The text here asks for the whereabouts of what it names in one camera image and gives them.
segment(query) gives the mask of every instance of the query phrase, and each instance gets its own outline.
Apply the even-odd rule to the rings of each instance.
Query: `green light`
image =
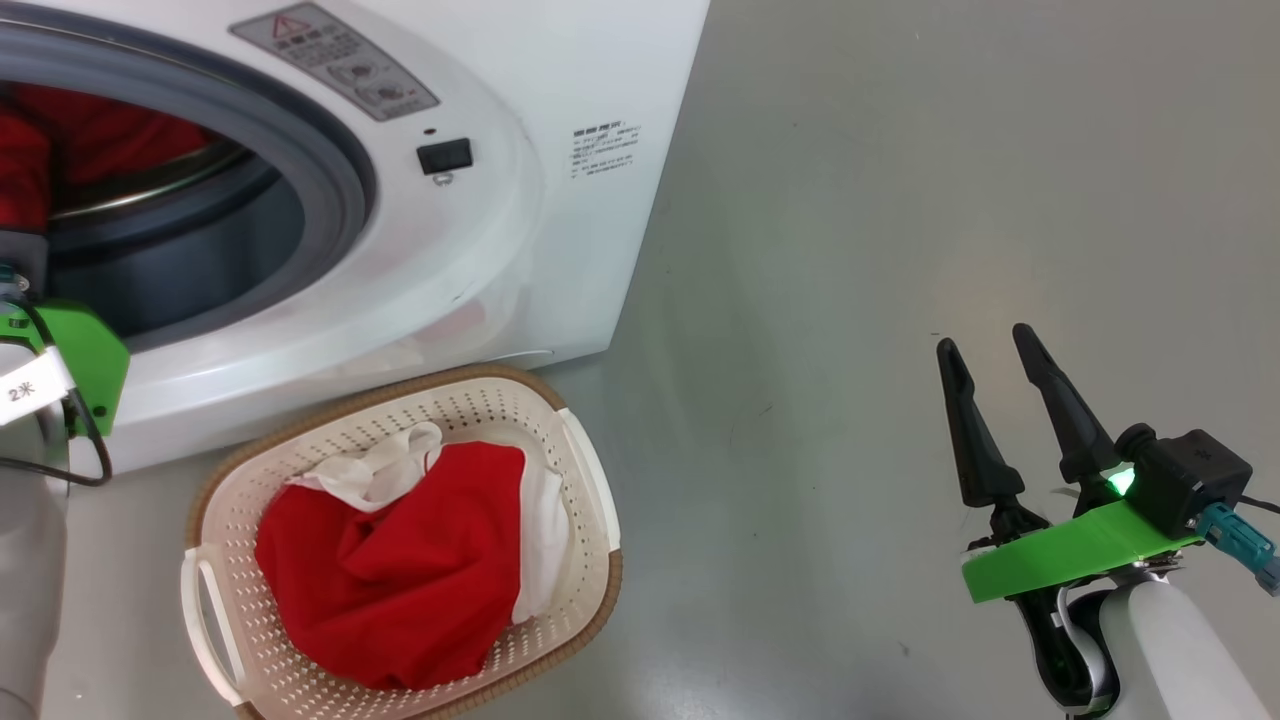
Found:
[[[1111,483],[1111,487],[1116,488],[1116,493],[1121,497],[1124,497],[1124,493],[1129,492],[1129,487],[1133,486],[1133,468],[1120,470],[1115,475],[1107,478],[1107,482]]]

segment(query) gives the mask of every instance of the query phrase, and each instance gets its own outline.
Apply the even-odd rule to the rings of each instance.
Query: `red cloth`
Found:
[[[0,106],[0,228],[44,232],[49,202],[49,138]]]
[[[484,667],[520,594],[525,455],[445,446],[399,501],[360,512],[288,486],[255,556],[297,648],[376,689],[426,689]]]
[[[200,126],[118,100],[38,85],[13,85],[12,96],[51,137],[69,184],[147,170],[209,145]]]

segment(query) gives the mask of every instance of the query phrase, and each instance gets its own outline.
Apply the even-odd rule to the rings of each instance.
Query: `washing machine door opening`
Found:
[[[54,188],[49,295],[84,302],[133,351],[305,290],[346,256],[372,209],[371,163],[328,110],[173,40],[0,5],[0,83],[146,108],[207,136],[157,167]]]

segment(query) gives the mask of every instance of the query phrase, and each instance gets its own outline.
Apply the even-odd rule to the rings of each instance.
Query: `white basket handle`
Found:
[[[187,551],[182,559],[182,615],[187,621],[187,637],[191,638],[191,648],[196,651],[196,660],[205,671],[210,684],[229,702],[232,707],[244,703],[237,687],[244,682],[244,664],[241,661],[239,651],[236,648],[236,638],[232,637],[232,626],[227,619],[227,607],[223,605],[218,592],[218,579],[214,577],[214,566],[209,560],[201,557],[201,547]],[[200,575],[205,577],[209,585],[209,597],[214,607],[214,616],[218,618],[218,629],[223,635],[223,644],[227,656],[232,662],[234,679],[227,674],[221,661],[214,652],[212,642],[209,638],[209,628],[205,626],[205,614],[200,607]]]
[[[582,466],[586,479],[591,480],[595,488],[595,497],[604,509],[604,529],[609,534],[609,552],[622,547],[622,528],[618,525],[618,509],[613,505],[613,492],[609,482],[604,477],[604,465],[600,465],[600,456],[595,454],[595,446],[588,437],[586,429],[577,416],[568,407],[559,410],[559,416],[564,419],[564,429],[568,430],[568,439],[573,455],[577,456],[579,465]]]

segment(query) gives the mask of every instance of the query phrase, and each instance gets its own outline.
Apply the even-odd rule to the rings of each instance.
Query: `brown basket rim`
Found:
[[[526,373],[524,370],[517,370],[515,368],[507,368],[504,365],[472,365],[467,368],[458,368],[456,370],[445,370],[443,373],[435,373],[431,375],[424,375],[421,378],[413,378],[401,383],[385,386],[376,388],[362,395],[357,395],[352,398],[339,401],[338,404],[321,410],[316,415],[301,420],[293,425],[289,425],[282,430],[278,430],[257,442],[246,445],[244,447],[233,452],[227,460],[224,460],[201,488],[200,493],[196,496],[191,505],[191,512],[187,516],[187,532],[186,532],[186,544],[187,548],[200,547],[201,544],[201,525],[204,524],[205,511],[209,507],[209,501],[214,495],[214,491],[237,468],[243,465],[251,457],[256,457],[262,452],[288,442],[303,433],[314,430],[321,425],[329,424],[339,418],[351,415],[352,413],[358,413],[361,410],[367,410],[383,402],[397,400],[406,395],[413,395],[415,392],[421,392],[425,389],[431,389],[447,384],[460,383],[479,378],[502,378],[513,380],[527,386],[529,388],[538,392],[547,400],[548,405],[553,410],[563,410],[566,407],[564,401],[559,395],[556,393],[547,383],[534,374]],[[556,650],[548,652],[547,655],[539,657],[527,667],[524,667],[518,673],[506,676],[495,683],[479,687],[470,693],[426,712],[413,715],[407,720],[445,720],[448,717],[454,717],[479,707],[490,700],[508,693],[520,685],[532,680],[538,675],[556,667],[557,665],[564,662],[570,657],[577,655],[588,643],[595,639],[595,635],[604,629],[605,623],[609,621],[609,616],[613,615],[613,609],[618,603],[618,596],[622,592],[622,551],[614,550],[609,553],[609,578],[605,583],[604,598],[600,601],[600,607],[596,609],[595,615],[591,620],[576,635],[570,638],[567,642],[557,647]],[[257,708],[253,707],[252,702],[244,702],[236,707],[236,715],[244,720],[266,720]]]

